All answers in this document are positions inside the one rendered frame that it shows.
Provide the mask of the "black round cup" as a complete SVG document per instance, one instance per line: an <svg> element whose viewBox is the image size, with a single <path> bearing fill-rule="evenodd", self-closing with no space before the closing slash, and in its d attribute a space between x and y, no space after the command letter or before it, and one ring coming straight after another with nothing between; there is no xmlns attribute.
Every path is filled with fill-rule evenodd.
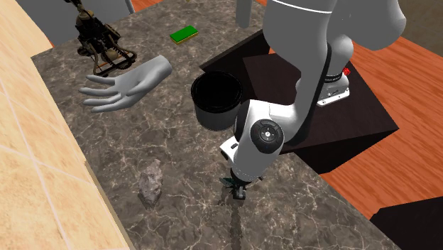
<svg viewBox="0 0 443 250"><path fill-rule="evenodd" d="M195 115L200 125L211 131L223 131L234 125L243 88L230 73L205 72L191 87Z"/></svg>

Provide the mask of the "dark mechanical figure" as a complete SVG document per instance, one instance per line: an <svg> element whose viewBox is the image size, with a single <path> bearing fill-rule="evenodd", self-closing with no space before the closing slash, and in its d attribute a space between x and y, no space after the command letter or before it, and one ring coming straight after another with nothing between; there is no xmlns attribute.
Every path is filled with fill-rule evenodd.
<svg viewBox="0 0 443 250"><path fill-rule="evenodd" d="M75 28L81 46L77 53L90 57L94 61L92 73L107 77L115 70L125 70L135 63L137 54L132 50L122 48L118 44L121 35L107 23L102 23L94 12L86 10L81 0L64 0L71 3L78 11Z"/></svg>

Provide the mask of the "dark robot stand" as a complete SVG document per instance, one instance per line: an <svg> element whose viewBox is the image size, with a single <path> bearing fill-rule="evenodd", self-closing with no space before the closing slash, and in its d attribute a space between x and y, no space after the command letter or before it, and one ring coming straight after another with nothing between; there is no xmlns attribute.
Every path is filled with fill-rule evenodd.
<svg viewBox="0 0 443 250"><path fill-rule="evenodd" d="M205 62L205 72L231 73L244 88L244 99L290 104L296 95L300 71L276 54L266 54L262 31ZM346 64L350 95L316 107L307 138L283 153L297 154L316 173L328 173L398 130L375 94L351 62Z"/></svg>

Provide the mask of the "green and yellow sponge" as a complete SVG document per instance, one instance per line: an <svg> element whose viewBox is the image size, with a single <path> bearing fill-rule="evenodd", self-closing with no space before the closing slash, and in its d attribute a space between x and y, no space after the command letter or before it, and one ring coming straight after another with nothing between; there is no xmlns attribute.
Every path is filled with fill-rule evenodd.
<svg viewBox="0 0 443 250"><path fill-rule="evenodd" d="M172 34L170 34L170 39L176 45L184 43L186 40L197 36L199 31L193 26L186 26Z"/></svg>

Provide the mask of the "grey rock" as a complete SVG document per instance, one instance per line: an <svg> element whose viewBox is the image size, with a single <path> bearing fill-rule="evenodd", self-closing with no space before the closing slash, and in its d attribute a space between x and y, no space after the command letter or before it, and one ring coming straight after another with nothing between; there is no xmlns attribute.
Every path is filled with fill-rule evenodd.
<svg viewBox="0 0 443 250"><path fill-rule="evenodd" d="M139 197L147 207L154 207L162 194L163 172L160 161L155 159L140 174L138 180Z"/></svg>

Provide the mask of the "grey mannequin hand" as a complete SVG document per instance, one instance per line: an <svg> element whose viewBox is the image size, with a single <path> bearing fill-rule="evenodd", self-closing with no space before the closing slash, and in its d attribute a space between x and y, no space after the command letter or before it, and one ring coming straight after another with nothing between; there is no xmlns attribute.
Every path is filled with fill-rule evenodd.
<svg viewBox="0 0 443 250"><path fill-rule="evenodd" d="M91 112L113 112L132 107L157 87L172 71L168 59L159 55L117 77L87 75L88 80L109 85L109 87L106 89L82 87L79 92L89 96L106 97L106 99L84 100L83 105L93 106Z"/></svg>

